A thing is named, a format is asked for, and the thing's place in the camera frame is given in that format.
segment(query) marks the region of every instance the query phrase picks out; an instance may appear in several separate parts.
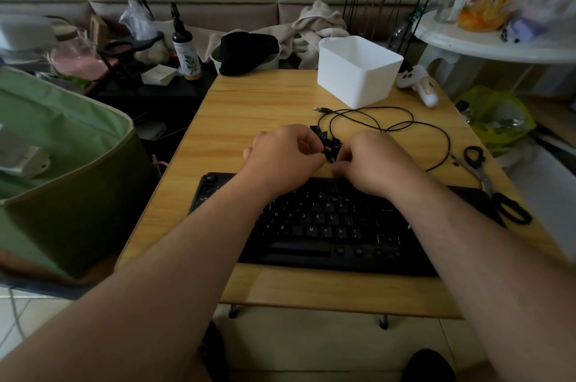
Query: keyboard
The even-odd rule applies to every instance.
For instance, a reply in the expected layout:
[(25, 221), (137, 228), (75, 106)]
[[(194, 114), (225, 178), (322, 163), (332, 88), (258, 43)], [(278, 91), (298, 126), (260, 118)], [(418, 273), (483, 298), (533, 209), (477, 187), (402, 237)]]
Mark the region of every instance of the keyboard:
[[(190, 212), (234, 174), (202, 177)], [(504, 222), (480, 189), (449, 187), (499, 225)], [(402, 214), (385, 198), (364, 194), (345, 179), (310, 178), (268, 204), (239, 262), (368, 273), (437, 276)]]

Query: spacebar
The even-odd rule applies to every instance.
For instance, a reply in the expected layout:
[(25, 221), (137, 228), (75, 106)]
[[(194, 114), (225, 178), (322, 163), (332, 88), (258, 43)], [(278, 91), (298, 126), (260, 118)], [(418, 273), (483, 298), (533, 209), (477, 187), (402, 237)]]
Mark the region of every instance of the spacebar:
[(266, 245), (271, 251), (315, 256), (330, 256), (330, 243), (327, 241), (292, 240), (276, 241)]

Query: beige towel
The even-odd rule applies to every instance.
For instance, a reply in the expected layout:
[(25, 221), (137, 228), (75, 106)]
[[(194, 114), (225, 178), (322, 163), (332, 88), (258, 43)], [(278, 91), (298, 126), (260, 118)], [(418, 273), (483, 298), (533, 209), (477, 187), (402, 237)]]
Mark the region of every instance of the beige towel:
[[(168, 47), (174, 49), (170, 38), (173, 32), (172, 22), (155, 22), (156, 29), (166, 36)], [(220, 44), (226, 32), (201, 29), (186, 26), (194, 38), (196, 50), (202, 62), (210, 58), (210, 54)], [(292, 53), (302, 59), (298, 69), (315, 70), (318, 68), (318, 43), (324, 37), (349, 36), (342, 14), (330, 10), (326, 3), (316, 0), (312, 6), (305, 7), (298, 20), (287, 24), (278, 24), (251, 33), (273, 35), (280, 44), (280, 58), (286, 59)]]

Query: scissor blade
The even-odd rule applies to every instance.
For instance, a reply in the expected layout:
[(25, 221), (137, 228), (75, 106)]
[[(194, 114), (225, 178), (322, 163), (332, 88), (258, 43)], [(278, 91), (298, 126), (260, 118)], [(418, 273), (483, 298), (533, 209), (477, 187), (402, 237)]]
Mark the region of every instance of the scissor blade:
[(450, 153), (450, 156), (452, 157), (453, 160), (459, 163), (459, 165), (463, 166), (465, 169), (467, 169), (471, 174), (475, 175), (481, 181), (485, 179), (485, 174), (483, 171), (479, 171), (476, 168), (471, 167), (470, 164), (468, 164), (464, 159), (462, 159), (460, 156), (455, 155), (454, 153)]

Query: black shoe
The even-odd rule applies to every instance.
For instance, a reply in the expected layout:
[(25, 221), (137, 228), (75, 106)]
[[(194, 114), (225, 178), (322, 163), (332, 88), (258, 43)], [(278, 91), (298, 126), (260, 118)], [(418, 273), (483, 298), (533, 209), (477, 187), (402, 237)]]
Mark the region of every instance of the black shoe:
[(454, 370), (437, 351), (418, 350), (412, 355), (402, 372), (400, 382), (452, 382), (456, 380)]
[(200, 357), (212, 382), (228, 382), (224, 340), (213, 321), (208, 325), (200, 344)]

